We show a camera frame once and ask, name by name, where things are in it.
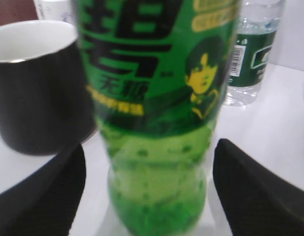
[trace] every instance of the black mug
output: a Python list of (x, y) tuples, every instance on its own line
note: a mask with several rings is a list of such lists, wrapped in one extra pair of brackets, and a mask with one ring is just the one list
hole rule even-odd
[(52, 154), (94, 131), (76, 41), (65, 22), (0, 27), (0, 135), (10, 148)]

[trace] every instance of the clear plastic bottle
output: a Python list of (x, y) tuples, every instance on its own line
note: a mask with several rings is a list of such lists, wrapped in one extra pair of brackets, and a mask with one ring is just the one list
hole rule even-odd
[(243, 0), (225, 105), (256, 100), (284, 4), (285, 0)]

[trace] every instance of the white tabletop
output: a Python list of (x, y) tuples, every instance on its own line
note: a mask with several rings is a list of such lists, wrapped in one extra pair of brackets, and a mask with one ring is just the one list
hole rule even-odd
[[(244, 107), (222, 107), (207, 153), (208, 173), (220, 138), (229, 139), (275, 174), (304, 190), (304, 72), (269, 64), (257, 101)], [(87, 179), (70, 235), (127, 236), (109, 205), (109, 163), (99, 134), (87, 140), (83, 148)], [(0, 140), (0, 192), (51, 158), (20, 155)], [(209, 236), (231, 235), (210, 174), (205, 210), (190, 235), (200, 236), (204, 232)]]

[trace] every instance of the green label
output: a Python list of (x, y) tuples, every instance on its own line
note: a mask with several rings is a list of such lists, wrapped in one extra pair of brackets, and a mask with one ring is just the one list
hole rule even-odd
[(238, 0), (78, 0), (97, 120), (164, 137), (216, 118)]
[(253, 86), (263, 79), (275, 33), (238, 35), (230, 68), (231, 86)]

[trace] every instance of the printed face on label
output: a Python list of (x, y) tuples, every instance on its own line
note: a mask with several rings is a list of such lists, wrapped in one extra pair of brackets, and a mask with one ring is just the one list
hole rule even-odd
[(190, 75), (185, 76), (186, 84), (193, 89), (195, 94), (208, 91), (214, 81), (218, 66), (210, 67), (208, 59), (208, 53), (204, 53), (199, 63), (192, 68)]

